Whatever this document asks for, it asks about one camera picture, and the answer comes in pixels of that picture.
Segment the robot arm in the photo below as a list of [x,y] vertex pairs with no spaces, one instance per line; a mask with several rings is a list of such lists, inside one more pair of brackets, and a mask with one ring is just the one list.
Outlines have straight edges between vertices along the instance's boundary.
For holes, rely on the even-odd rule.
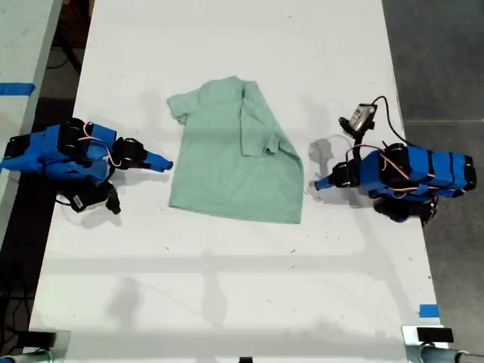
[[[383,99],[389,116],[388,103]],[[346,154],[346,161],[338,163],[331,175],[317,181],[315,188],[360,187],[370,198],[381,198],[375,205],[379,213],[397,222],[420,216],[425,224],[434,216],[439,196],[460,197],[476,187],[473,160],[463,154],[426,150],[408,142],[385,148],[361,144],[366,131],[374,128],[377,100],[360,104],[351,120],[340,118],[343,129],[355,139],[354,157],[348,160]],[[376,150],[361,159],[361,147]]]
[[134,138],[116,140],[116,131],[80,119],[11,138],[0,163],[0,169],[45,176],[77,212],[106,202],[115,214],[121,211],[119,199],[108,181],[115,169],[164,172],[172,166],[173,162],[146,151]]

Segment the dark floor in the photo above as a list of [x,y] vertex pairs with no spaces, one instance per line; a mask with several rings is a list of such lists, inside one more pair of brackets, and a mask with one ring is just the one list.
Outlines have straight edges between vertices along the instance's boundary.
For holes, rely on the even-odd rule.
[[[482,175],[484,161],[479,156],[484,154],[484,1],[383,3],[408,140],[422,147],[469,154],[474,157],[478,175]],[[56,65],[63,60],[62,52],[53,51],[49,63]],[[78,78],[69,64],[47,70],[41,94],[46,98],[39,102],[37,126],[72,114]],[[54,205],[45,186],[45,193],[34,195],[30,185],[38,188],[42,180],[22,177],[0,253],[0,266],[6,252],[23,256],[14,259],[20,268],[12,270],[16,271],[12,277],[15,299],[8,306],[10,317],[6,321],[10,324],[12,312],[19,306],[18,329],[26,326],[24,305],[33,302]],[[33,225],[34,218],[19,222],[25,205],[32,216],[44,216],[43,226]],[[457,200],[442,200],[437,217],[424,229],[442,322],[454,329],[456,347],[480,354],[484,354],[484,271],[480,267],[484,261],[483,214],[484,194],[477,189]],[[33,228],[41,228],[40,233],[32,236],[29,230]]]
[[[484,1],[383,0],[405,134],[484,175]],[[484,354],[484,194],[441,200],[423,230],[442,323]]]

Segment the white surface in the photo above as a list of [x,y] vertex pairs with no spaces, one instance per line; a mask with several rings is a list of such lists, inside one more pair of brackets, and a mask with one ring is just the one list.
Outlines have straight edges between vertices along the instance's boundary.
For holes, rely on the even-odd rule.
[[[166,99],[232,75],[259,83],[307,182],[310,144],[341,160],[358,103],[386,95],[401,129],[379,0],[97,0],[75,116],[176,165]],[[395,141],[376,122],[365,142]],[[435,303],[418,220],[337,189],[305,194],[300,225],[215,218],[170,209],[172,176],[118,172],[119,216],[56,206],[31,328],[70,330],[68,361],[404,362],[401,326],[439,323],[418,318]]]
[[[61,0],[0,0],[0,82],[33,82],[30,97],[0,97],[0,157],[12,136],[32,128]],[[17,194],[18,173],[0,174],[0,247]]]

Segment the black cable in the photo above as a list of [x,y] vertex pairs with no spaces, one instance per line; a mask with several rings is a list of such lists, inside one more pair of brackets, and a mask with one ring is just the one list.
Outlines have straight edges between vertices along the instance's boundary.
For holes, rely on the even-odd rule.
[[69,58],[66,58],[66,60],[64,62],[62,62],[61,64],[59,64],[58,66],[46,67],[45,69],[47,69],[47,70],[56,70],[56,69],[61,68],[62,66],[64,66],[68,61],[69,61]]
[[[360,135],[355,139],[354,145],[360,145],[362,141],[363,141],[363,135]],[[359,146],[353,148],[353,158],[357,161],[361,161],[360,149],[361,147]],[[346,153],[346,162],[348,162],[348,153]]]
[[9,340],[5,340],[5,318],[7,317],[7,312],[8,312],[8,302],[10,301],[10,296],[11,296],[11,285],[8,286],[7,289],[7,296],[5,297],[5,300],[3,300],[3,305],[2,307],[2,320],[0,321],[0,352],[3,350],[3,347],[5,344],[7,344]]
[[63,206],[70,206],[70,203],[62,202],[62,201],[58,200],[57,198],[55,198],[55,203],[62,204]]
[[10,348],[10,350],[7,352],[7,354],[6,354],[6,355],[11,355],[11,354],[14,352],[14,350],[15,350],[16,348],[17,348],[17,346],[16,346],[16,345],[15,345],[15,346],[12,346],[12,347]]
[[390,109],[389,109],[389,105],[388,105],[388,100],[386,99],[385,96],[378,96],[377,98],[375,98],[373,100],[373,102],[371,102],[371,104],[375,105],[376,102],[380,99],[383,99],[385,101],[385,108],[386,108],[386,120],[388,121],[388,126],[390,126],[390,129],[393,131],[393,133],[396,135],[397,138],[399,138],[400,140],[402,140],[403,142],[405,142],[407,145],[410,145],[410,146],[416,146],[414,144],[412,144],[411,142],[408,142],[407,140],[405,140],[402,136],[400,136],[400,134],[393,128],[393,125],[392,125],[392,122],[390,121]]
[[23,290],[23,303],[25,304],[25,311],[27,313],[27,329],[30,324],[30,307],[29,307],[29,289],[27,288],[27,284],[25,279],[23,278],[20,271],[17,272],[17,276],[19,278],[20,284],[22,285]]
[[5,341],[5,345],[7,345],[19,333],[18,330],[17,330],[17,328],[16,328],[16,326],[17,326],[17,320],[15,318],[15,315],[17,314],[17,311],[18,311],[18,309],[20,308],[21,305],[22,305],[22,301],[19,301],[19,303],[17,304],[17,306],[14,309],[14,312],[12,312],[12,328],[6,327],[7,330],[9,330],[9,331],[12,332],[12,336]]

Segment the blue painter's tape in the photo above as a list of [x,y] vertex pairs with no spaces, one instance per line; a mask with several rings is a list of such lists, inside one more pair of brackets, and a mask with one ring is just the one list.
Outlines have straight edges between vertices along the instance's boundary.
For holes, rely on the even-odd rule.
[[417,187],[417,190],[412,191],[411,193],[415,195],[422,195],[428,192],[428,190],[429,190],[429,186],[427,184],[420,183]]
[[439,307],[437,304],[420,304],[420,310],[418,312],[421,318],[438,318]]
[[33,83],[0,83],[0,96],[30,96],[34,89]]

